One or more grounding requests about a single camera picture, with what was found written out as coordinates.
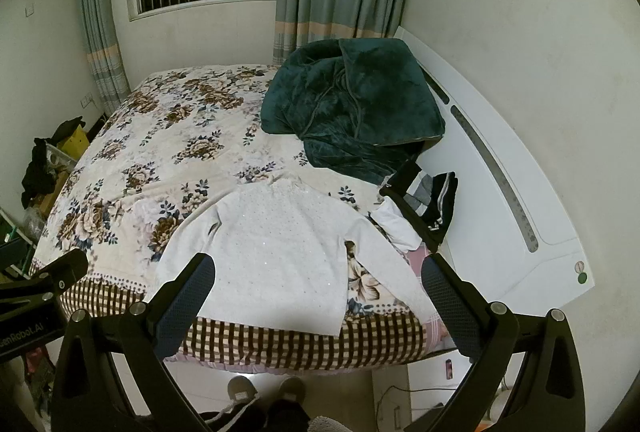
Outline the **white knit sweater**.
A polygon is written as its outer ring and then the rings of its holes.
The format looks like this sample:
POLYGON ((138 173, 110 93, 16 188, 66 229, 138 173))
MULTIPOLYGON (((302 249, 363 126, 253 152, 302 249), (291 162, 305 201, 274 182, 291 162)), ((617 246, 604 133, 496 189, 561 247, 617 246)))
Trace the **white knit sweater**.
POLYGON ((212 321, 340 334, 347 309, 347 247, 422 323, 434 304, 392 244, 356 210, 295 178, 239 186, 180 223, 155 265, 149 295, 198 252, 215 282, 200 308, 212 321))

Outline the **white bedside cabinet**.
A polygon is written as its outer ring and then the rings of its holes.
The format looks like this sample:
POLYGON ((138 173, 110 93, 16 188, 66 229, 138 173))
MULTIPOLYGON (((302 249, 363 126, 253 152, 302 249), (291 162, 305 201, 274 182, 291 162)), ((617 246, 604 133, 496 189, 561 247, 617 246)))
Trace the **white bedside cabinet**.
POLYGON ((430 409, 445 405, 471 367, 458 351, 372 372, 378 431, 403 431, 430 409))

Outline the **grey left shoe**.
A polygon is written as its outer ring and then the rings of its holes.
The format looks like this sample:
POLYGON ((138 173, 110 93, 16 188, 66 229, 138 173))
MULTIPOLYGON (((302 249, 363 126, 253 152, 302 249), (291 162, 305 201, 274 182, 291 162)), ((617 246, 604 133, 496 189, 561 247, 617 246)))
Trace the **grey left shoe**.
POLYGON ((233 404, 248 403, 258 394, 253 382, 244 376, 235 376, 230 379, 227 389, 233 404))

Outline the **grey shoe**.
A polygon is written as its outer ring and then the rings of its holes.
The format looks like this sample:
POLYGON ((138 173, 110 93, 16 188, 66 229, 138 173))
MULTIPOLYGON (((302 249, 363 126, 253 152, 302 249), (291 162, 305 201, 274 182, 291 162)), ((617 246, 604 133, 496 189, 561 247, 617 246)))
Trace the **grey shoe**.
POLYGON ((253 382, 244 376, 235 376, 230 379, 227 389, 233 404, 248 403, 258 394, 253 382))
POLYGON ((302 405, 306 397, 306 386, 302 379, 297 377, 285 378, 279 386, 278 399, 288 400, 302 405))

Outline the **white curved headboard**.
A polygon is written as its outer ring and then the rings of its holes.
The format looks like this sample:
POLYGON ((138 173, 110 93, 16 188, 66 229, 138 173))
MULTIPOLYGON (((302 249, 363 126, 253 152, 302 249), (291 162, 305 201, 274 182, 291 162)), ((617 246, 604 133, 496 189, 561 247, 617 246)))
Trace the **white curved headboard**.
POLYGON ((559 196, 495 108, 409 30, 407 44, 446 122, 442 140, 418 163, 459 180, 442 255, 489 301, 544 315, 593 288, 582 243, 559 196))

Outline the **grey right shoe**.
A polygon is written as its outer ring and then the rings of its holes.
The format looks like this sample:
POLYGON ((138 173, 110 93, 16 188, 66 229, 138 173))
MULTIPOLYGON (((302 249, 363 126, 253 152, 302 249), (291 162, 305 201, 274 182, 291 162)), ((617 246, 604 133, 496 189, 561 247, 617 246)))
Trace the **grey right shoe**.
POLYGON ((278 399, 288 400, 302 405, 306 397, 306 386, 302 379, 297 377, 285 378, 279 386, 278 399))

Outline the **floral bed cover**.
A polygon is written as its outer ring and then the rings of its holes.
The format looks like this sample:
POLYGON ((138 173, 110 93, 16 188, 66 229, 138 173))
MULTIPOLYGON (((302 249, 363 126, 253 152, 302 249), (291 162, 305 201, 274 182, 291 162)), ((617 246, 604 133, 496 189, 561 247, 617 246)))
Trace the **floral bed cover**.
MULTIPOLYGON (((308 163, 292 135, 260 126, 276 71, 267 65, 202 66, 141 82, 82 155, 62 187, 35 253, 42 269, 85 251, 89 270, 61 298, 66 313, 119 314, 148 290, 178 227, 227 187, 287 172, 367 215, 378 190, 308 163)), ((423 360, 439 346, 437 317, 421 323, 346 250, 345 317, 335 336, 200 317, 179 350, 183 360, 245 372, 340 371, 423 360)))

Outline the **black white striped garment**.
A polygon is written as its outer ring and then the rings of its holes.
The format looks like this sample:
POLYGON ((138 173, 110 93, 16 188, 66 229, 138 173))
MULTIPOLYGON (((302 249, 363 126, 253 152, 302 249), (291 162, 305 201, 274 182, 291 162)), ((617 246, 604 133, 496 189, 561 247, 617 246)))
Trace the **black white striped garment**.
POLYGON ((458 183, 454 172, 432 177, 410 161, 384 181, 380 193, 393 200, 426 249, 437 252, 454 217, 458 183))

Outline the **white folded cloth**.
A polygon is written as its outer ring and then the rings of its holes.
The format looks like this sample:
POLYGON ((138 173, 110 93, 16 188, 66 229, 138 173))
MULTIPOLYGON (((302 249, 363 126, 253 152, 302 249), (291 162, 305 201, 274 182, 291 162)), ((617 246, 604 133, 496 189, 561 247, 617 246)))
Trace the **white folded cloth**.
POLYGON ((384 197, 370 217, 400 252, 415 251, 421 246, 422 238, 390 197, 384 197))

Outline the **dark green plush blanket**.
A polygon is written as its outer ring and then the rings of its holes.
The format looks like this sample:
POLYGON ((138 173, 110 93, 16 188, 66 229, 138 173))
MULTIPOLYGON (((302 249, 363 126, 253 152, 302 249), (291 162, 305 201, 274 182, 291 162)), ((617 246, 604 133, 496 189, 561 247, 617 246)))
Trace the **dark green plush blanket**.
POLYGON ((305 44, 279 67, 262 130, 294 134, 316 168, 381 183, 442 140, 446 122, 418 61, 397 38, 305 44))

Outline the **grey-green left curtain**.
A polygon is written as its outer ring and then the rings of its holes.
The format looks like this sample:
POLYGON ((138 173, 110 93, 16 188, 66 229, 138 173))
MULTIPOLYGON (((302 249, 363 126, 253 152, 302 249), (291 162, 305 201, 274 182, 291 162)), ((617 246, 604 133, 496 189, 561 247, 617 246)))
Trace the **grey-green left curtain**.
POLYGON ((131 90, 119 51, 112 0, 78 0, 82 36, 91 75, 108 116, 131 90))

